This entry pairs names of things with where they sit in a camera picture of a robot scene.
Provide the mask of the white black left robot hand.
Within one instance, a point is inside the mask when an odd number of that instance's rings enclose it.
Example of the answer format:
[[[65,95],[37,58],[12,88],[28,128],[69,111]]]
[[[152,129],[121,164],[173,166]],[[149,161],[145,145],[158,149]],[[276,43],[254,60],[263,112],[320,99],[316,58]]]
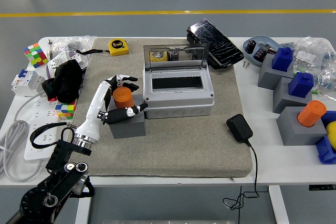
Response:
[[[101,125],[126,121],[147,108],[148,105],[142,103],[138,106],[107,110],[111,92],[119,87],[129,88],[133,92],[139,88],[139,86],[134,84],[137,80],[136,77],[118,74],[102,81],[91,100],[86,120],[75,130],[74,139],[79,143],[96,143],[100,137],[99,130]]]

